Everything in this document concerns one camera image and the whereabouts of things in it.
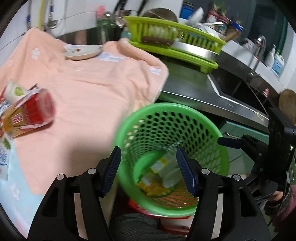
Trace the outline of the person's right hand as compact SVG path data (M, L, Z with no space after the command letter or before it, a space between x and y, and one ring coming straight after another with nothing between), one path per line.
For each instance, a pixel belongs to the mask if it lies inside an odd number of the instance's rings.
M274 192L274 194L271 197L269 197L268 200L270 202L277 202L277 201L281 200L282 197L283 197L283 192L276 191L276 192Z

